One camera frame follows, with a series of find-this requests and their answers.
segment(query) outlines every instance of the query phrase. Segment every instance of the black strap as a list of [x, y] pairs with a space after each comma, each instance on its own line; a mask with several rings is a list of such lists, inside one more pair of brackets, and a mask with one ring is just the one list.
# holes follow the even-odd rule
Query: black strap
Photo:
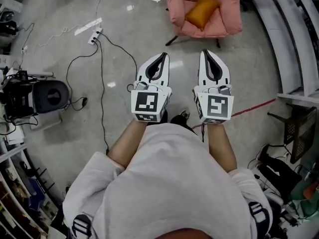
[[75, 217], [72, 225], [72, 231], [78, 239], [88, 239], [91, 233], [91, 221], [85, 214]]
[[269, 213], [260, 203], [250, 202], [248, 206], [256, 222], [257, 239], [264, 239], [271, 225]]

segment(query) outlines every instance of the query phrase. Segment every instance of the pink armchair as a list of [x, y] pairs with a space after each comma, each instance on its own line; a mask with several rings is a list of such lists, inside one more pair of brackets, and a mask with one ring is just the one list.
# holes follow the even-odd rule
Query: pink armchair
[[186, 35], [195, 38], [217, 38], [217, 47], [220, 48], [219, 37], [241, 32], [240, 0], [218, 0], [220, 7], [214, 11], [203, 31], [185, 20], [185, 14], [196, 5], [196, 1], [167, 0], [170, 20], [175, 25], [176, 36], [166, 46], [171, 45], [178, 36]]

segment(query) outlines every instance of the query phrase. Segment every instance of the chair leg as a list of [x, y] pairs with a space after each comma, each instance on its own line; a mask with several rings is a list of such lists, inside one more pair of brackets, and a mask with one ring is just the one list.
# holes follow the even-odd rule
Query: chair leg
[[240, 0], [240, 4], [241, 4], [241, 6], [243, 6], [243, 10], [244, 10], [244, 11], [248, 11], [248, 8], [247, 8], [247, 6], [245, 5], [244, 1]]
[[165, 44], [165, 46], [170, 46], [172, 42], [174, 42], [176, 39], [178, 38], [178, 36], [174, 36], [172, 40], [170, 40], [167, 44]]
[[278, 119], [278, 120], [280, 120], [280, 121], [283, 122], [283, 123], [286, 123], [286, 122], [287, 122], [287, 119], [285, 119], [285, 118], [283, 118], [283, 117], [280, 117], [280, 116], [278, 116], [278, 115], [276, 115], [276, 114], [267, 113], [267, 115], [269, 115], [269, 116], [271, 116], [271, 117], [274, 117], [275, 119]]
[[218, 38], [216, 39], [216, 45], [217, 45], [217, 48], [220, 49], [220, 43], [219, 43], [219, 39]]

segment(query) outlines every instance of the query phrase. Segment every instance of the red cable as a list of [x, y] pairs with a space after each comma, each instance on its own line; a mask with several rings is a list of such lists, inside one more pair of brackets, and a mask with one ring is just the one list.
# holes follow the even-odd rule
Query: red cable
[[[252, 110], [254, 110], [254, 109], [257, 109], [257, 108], [260, 108], [260, 107], [262, 107], [262, 106], [268, 105], [268, 104], [274, 102], [275, 100], [276, 100], [276, 98], [271, 99], [271, 100], [269, 100], [269, 101], [267, 101], [267, 102], [265, 102], [265, 103], [262, 103], [262, 104], [260, 104], [260, 105], [254, 106], [254, 107], [252, 107], [252, 108], [249, 108], [249, 109], [243, 110], [243, 111], [241, 111], [241, 112], [235, 113], [235, 114], [232, 115], [232, 117], [235, 117], [235, 116], [237, 116], [237, 115], [240, 115], [240, 114], [243, 114], [243, 113], [246, 113], [246, 112], [250, 112], [250, 111], [252, 111]], [[192, 129], [195, 129], [195, 128], [199, 127], [199, 126], [201, 126], [201, 124], [196, 125], [196, 126], [193, 126]]]

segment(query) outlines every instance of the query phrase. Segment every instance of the cable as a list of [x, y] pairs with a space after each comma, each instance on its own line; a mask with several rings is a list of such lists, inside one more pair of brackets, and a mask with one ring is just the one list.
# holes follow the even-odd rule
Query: cable
[[9, 75], [6, 75], [6, 76], [4, 77], [4, 79], [2, 80], [2, 82], [1, 82], [1, 85], [3, 85], [3, 84], [4, 84], [4, 81], [5, 81], [8, 77], [12, 76], [12, 78], [14, 78], [15, 76], [17, 76], [17, 75], [18, 75], [18, 73], [19, 73], [19, 71], [18, 71], [17, 73], [15, 73], [15, 74], [9, 74]]
[[83, 26], [83, 27], [86, 27], [87, 29], [88, 29], [88, 28], [92, 28], [92, 31], [95, 32], [96, 30], [93, 30], [93, 26], [96, 25], [96, 22], [97, 22], [97, 11], [98, 11], [98, 7], [99, 7], [99, 4], [100, 4], [100, 1], [101, 1], [101, 0], [99, 0], [98, 3], [97, 3], [97, 5], [96, 5], [96, 9], [95, 9], [95, 20], [88, 20], [88, 21], [86, 21], [83, 25], [76, 25], [76, 26], [72, 27], [70, 30], [68, 30], [68, 28], [64, 26], [64, 27], [62, 27], [62, 29], [61, 29], [61, 30], [62, 30], [61, 34], [57, 34], [57, 35], [55, 34], [55, 35], [51, 36], [51, 37], [48, 39], [48, 41], [47, 41], [46, 43], [44, 43], [44, 44], [39, 44], [39, 43], [38, 43], [39, 47], [43, 47], [43, 46], [47, 45], [54, 37], [60, 37], [60, 36], [62, 36], [64, 33], [71, 32], [73, 29], [75, 29], [75, 28], [78, 27], [78, 26]]
[[252, 159], [252, 160], [250, 160], [250, 161], [249, 161], [249, 163], [248, 163], [248, 165], [247, 165], [247, 169], [249, 169], [249, 165], [250, 165], [250, 163], [251, 163], [251, 162], [253, 162], [254, 160], [257, 160], [257, 159], [256, 159], [256, 158], [254, 158], [254, 159]]
[[267, 189], [270, 189], [271, 191], [273, 191], [277, 196], [279, 196], [276, 191], [274, 189], [272, 189], [268, 184], [266, 184], [266, 182], [264, 182], [262, 179], [258, 179], [260, 180], [262, 183], [264, 183], [264, 188], [265, 186], [267, 186], [268, 188]]
[[29, 39], [29, 36], [30, 36], [31, 32], [32, 32], [33, 29], [34, 29], [34, 22], [32, 22], [27, 29], [25, 29], [24, 27], [22, 28], [22, 30], [24, 30], [25, 32], [27, 32], [31, 26], [32, 26], [32, 29], [31, 29], [31, 31], [29, 32], [29, 34], [28, 34], [28, 36], [27, 36], [27, 38], [26, 38], [26, 40], [25, 40], [25, 42], [24, 42], [24, 44], [23, 44], [23, 46], [22, 46], [22, 57], [21, 57], [21, 63], [20, 63], [20, 65], [19, 65], [19, 70], [21, 69], [21, 65], [22, 65], [22, 63], [23, 63], [23, 57], [24, 57], [24, 51], [23, 51], [23, 49], [24, 49], [24, 47], [25, 47], [26, 42], [27, 42], [28, 39]]
[[67, 82], [67, 84], [68, 84], [68, 86], [69, 86], [69, 88], [70, 88], [70, 90], [71, 90], [70, 103], [71, 103], [71, 106], [72, 106], [73, 110], [75, 110], [75, 111], [80, 111], [80, 110], [82, 110], [85, 105], [82, 105], [82, 107], [81, 107], [80, 109], [75, 109], [74, 106], [73, 106], [73, 104], [76, 103], [77, 101], [81, 100], [82, 98], [83, 98], [83, 100], [84, 100], [86, 97], [79, 98], [77, 101], [72, 102], [73, 89], [72, 89], [72, 87], [71, 87], [71, 85], [70, 85], [70, 83], [69, 83], [69, 81], [68, 81], [69, 69], [70, 69], [70, 66], [71, 66], [71, 64], [73, 63], [73, 61], [75, 61], [76, 59], [78, 59], [78, 58], [88, 58], [88, 57], [92, 57], [92, 56], [98, 51], [98, 49], [99, 49], [99, 46], [97, 45], [97, 43], [95, 42], [94, 44], [96, 45], [96, 50], [95, 50], [91, 55], [88, 55], [88, 56], [83, 56], [83, 55], [81, 55], [81, 56], [78, 56], [78, 57], [74, 58], [74, 59], [71, 61], [71, 63], [69, 64], [68, 69], [66, 70], [65, 79], [66, 79], [66, 82]]
[[202, 139], [202, 142], [204, 142], [204, 135], [205, 135], [205, 124], [203, 123], [201, 125], [201, 139]]
[[13, 125], [39, 125], [39, 121], [36, 119], [35, 116], [33, 116], [33, 117], [34, 117], [34, 119], [36, 120], [36, 124], [34, 124], [34, 123], [29, 123], [29, 122], [25, 122], [25, 123], [21, 123], [21, 124], [15, 124], [15, 123], [13, 123], [13, 121], [11, 121], [11, 123], [12, 123]]
[[96, 5], [96, 8], [95, 8], [95, 22], [94, 22], [94, 24], [92, 24], [92, 26], [93, 26], [93, 25], [97, 25], [97, 24], [96, 24], [96, 21], [97, 21], [97, 17], [98, 17], [98, 7], [99, 7], [100, 2], [101, 2], [101, 0], [99, 0], [99, 1], [98, 1], [98, 4]]
[[34, 75], [28, 75], [28, 77], [32, 78], [32, 79], [36, 79], [37, 81], [46, 81], [48, 78], [53, 78], [56, 79], [56, 77], [54, 75], [52, 76], [34, 76]]
[[12, 130], [12, 131], [9, 132], [9, 133], [0, 133], [0, 135], [8, 135], [8, 134], [13, 133], [13, 132], [16, 130], [16, 125], [15, 125], [15, 124], [13, 124], [13, 125], [14, 125], [14, 130]]
[[298, 166], [296, 166], [295, 168], [294, 168], [294, 172], [296, 172], [296, 169], [299, 167], [299, 166], [301, 166], [304, 170], [306, 170], [307, 172], [309, 172], [309, 173], [311, 173], [311, 171], [310, 170], [308, 170], [308, 169], [306, 169], [303, 165], [298, 165]]
[[103, 139], [104, 139], [104, 142], [106, 143], [106, 146], [107, 146], [107, 149], [106, 149], [106, 154], [109, 153], [109, 145], [108, 143], [106, 142], [106, 139], [105, 139], [105, 127], [103, 125], [103, 118], [104, 118], [104, 109], [103, 109], [103, 96], [104, 96], [104, 92], [105, 92], [105, 86], [104, 86], [104, 80], [103, 80], [103, 51], [102, 51], [102, 44], [101, 42], [98, 40], [98, 39], [95, 39], [96, 41], [98, 41], [100, 43], [100, 49], [101, 49], [101, 79], [102, 79], [102, 85], [103, 85], [103, 91], [102, 91], [102, 95], [101, 95], [101, 108], [102, 108], [102, 119], [101, 119], [101, 124], [102, 124], [102, 128], [103, 128]]
[[[109, 40], [109, 38], [108, 38], [105, 34], [99, 32], [99, 31], [97, 31], [97, 33], [103, 35], [103, 36], [109, 41], [109, 43], [111, 43], [113, 46], [116, 46], [116, 47], [121, 48], [126, 54], [128, 54], [128, 55], [133, 59], [134, 64], [135, 64], [135, 79], [136, 79], [137, 76], [138, 76], [138, 66], [137, 66], [137, 64], [136, 64], [136, 61], [135, 61], [134, 57], [133, 57], [129, 52], [127, 52], [123, 47], [121, 47], [120, 45], [116, 45], [116, 44], [114, 44], [113, 42], [111, 42], [111, 41]], [[126, 86], [127, 91], [129, 91], [129, 86], [130, 86], [130, 85], [132, 85], [132, 84], [128, 84], [128, 85]]]

